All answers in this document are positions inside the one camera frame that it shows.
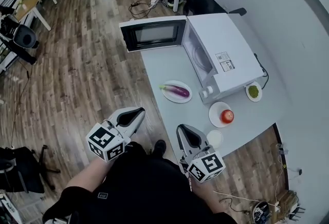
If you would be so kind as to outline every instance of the label sticker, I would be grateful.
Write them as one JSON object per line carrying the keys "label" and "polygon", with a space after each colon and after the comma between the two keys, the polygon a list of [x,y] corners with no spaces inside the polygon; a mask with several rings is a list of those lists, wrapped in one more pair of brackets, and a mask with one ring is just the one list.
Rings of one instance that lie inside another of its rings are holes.
{"label": "label sticker", "polygon": [[223,71],[229,71],[235,69],[234,64],[232,63],[230,56],[227,52],[221,52],[215,55],[218,62],[221,64]]}

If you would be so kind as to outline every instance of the microwave window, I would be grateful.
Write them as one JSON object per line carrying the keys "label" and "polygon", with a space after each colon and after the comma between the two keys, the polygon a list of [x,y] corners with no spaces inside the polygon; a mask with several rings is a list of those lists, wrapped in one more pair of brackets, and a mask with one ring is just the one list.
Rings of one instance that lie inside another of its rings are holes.
{"label": "microwave window", "polygon": [[175,40],[177,26],[155,26],[135,30],[137,43],[147,43],[161,40]]}

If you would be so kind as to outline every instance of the microwave knob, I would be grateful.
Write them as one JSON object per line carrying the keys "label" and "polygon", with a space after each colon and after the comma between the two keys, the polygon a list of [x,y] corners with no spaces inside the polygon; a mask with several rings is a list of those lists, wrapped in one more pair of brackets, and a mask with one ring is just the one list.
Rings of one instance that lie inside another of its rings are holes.
{"label": "microwave knob", "polygon": [[208,91],[208,94],[212,94],[214,92],[211,86],[207,86],[206,89]]}
{"label": "microwave knob", "polygon": [[203,95],[204,98],[208,98],[208,94],[205,90],[202,91],[202,95]]}

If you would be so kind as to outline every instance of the plate of green food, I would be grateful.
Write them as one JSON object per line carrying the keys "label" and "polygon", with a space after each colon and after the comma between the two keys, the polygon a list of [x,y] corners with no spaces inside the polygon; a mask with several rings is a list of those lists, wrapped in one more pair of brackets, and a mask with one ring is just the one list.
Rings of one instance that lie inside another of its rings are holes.
{"label": "plate of green food", "polygon": [[246,87],[246,93],[250,101],[259,102],[262,98],[262,88],[258,82],[253,82]]}

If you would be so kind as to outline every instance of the purple eggplant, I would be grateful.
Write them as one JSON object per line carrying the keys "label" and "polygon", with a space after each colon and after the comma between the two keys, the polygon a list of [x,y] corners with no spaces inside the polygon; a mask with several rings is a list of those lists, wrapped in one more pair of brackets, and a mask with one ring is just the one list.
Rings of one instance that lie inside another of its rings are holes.
{"label": "purple eggplant", "polygon": [[164,84],[164,85],[160,85],[159,88],[163,89],[163,90],[171,91],[174,94],[177,94],[184,98],[187,98],[190,96],[190,92],[188,90],[186,90],[185,88],[176,86],[176,85]]}

